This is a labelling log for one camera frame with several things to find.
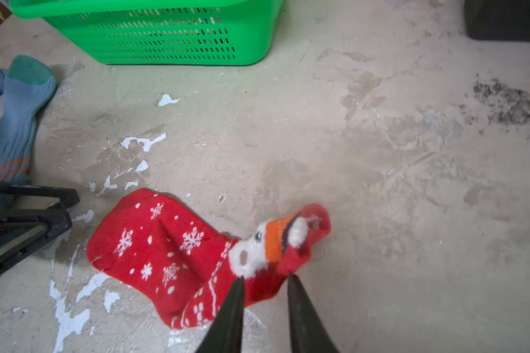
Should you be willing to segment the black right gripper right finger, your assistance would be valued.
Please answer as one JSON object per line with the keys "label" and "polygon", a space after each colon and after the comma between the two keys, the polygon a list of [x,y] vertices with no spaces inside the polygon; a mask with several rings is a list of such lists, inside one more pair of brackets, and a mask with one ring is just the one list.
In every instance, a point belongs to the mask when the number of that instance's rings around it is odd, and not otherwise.
{"label": "black right gripper right finger", "polygon": [[339,352],[318,316],[299,277],[287,281],[292,352]]}

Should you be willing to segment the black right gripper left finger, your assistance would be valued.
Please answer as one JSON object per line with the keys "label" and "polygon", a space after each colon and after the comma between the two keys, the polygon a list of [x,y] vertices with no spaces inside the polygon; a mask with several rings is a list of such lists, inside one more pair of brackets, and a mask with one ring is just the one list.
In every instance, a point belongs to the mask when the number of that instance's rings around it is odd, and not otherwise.
{"label": "black right gripper left finger", "polygon": [[243,333],[244,278],[236,279],[225,297],[206,336],[196,353],[240,353]]}

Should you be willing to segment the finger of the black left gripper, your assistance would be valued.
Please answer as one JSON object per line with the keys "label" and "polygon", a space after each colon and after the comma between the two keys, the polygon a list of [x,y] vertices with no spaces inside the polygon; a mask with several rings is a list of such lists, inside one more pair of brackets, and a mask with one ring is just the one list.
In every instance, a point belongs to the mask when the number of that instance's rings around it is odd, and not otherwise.
{"label": "finger of the black left gripper", "polygon": [[68,209],[79,203],[79,195],[75,189],[55,188],[36,185],[14,185],[0,181],[0,209],[7,209],[16,197],[46,197],[58,199],[57,204],[50,208]]}
{"label": "finger of the black left gripper", "polygon": [[0,276],[71,228],[65,210],[0,210]]}

